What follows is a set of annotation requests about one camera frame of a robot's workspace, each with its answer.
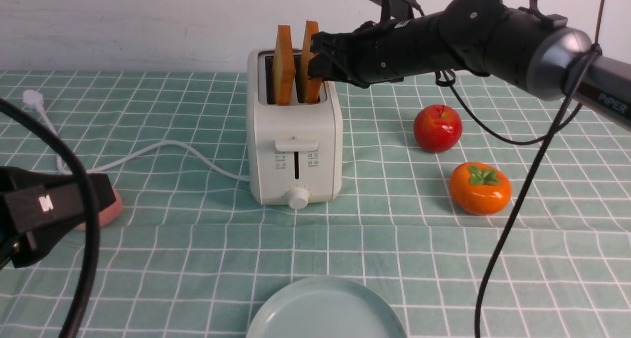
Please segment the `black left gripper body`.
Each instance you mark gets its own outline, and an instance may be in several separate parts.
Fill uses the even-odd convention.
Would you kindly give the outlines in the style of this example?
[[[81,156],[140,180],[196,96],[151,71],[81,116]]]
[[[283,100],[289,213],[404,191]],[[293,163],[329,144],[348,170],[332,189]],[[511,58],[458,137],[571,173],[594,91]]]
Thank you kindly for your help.
[[[25,268],[40,262],[83,223],[85,209],[72,175],[1,167],[1,268],[9,263]]]

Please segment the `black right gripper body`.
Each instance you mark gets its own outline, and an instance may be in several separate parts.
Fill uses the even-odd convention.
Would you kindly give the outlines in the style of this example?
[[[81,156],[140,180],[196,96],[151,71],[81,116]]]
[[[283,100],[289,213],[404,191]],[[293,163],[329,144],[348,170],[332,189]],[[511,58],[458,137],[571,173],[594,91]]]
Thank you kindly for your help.
[[[372,71],[361,64],[376,52],[367,48],[369,44],[385,35],[384,23],[367,21],[351,33],[327,33],[320,31],[313,35],[311,52],[315,57],[309,62],[309,77],[324,81],[348,83],[362,89],[377,83],[389,82],[390,78],[380,76],[385,70],[381,64]]]

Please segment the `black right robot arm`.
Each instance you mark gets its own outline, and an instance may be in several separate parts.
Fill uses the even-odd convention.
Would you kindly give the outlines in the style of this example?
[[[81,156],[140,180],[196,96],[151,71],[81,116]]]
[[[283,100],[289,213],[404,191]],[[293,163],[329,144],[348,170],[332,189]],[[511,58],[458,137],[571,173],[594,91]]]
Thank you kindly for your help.
[[[366,89],[376,83],[449,70],[494,76],[543,101],[571,94],[611,122],[630,128],[631,67],[604,57],[566,18],[502,0],[453,0],[442,11],[414,17],[416,0],[369,0],[379,22],[351,33],[313,35],[312,78]]]

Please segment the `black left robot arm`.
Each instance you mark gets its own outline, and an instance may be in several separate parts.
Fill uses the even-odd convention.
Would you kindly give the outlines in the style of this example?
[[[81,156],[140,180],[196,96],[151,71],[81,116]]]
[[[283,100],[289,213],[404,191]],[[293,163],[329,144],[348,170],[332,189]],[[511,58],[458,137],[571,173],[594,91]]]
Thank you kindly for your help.
[[[1,266],[38,263],[65,235],[85,223],[75,177],[17,167],[0,170]]]

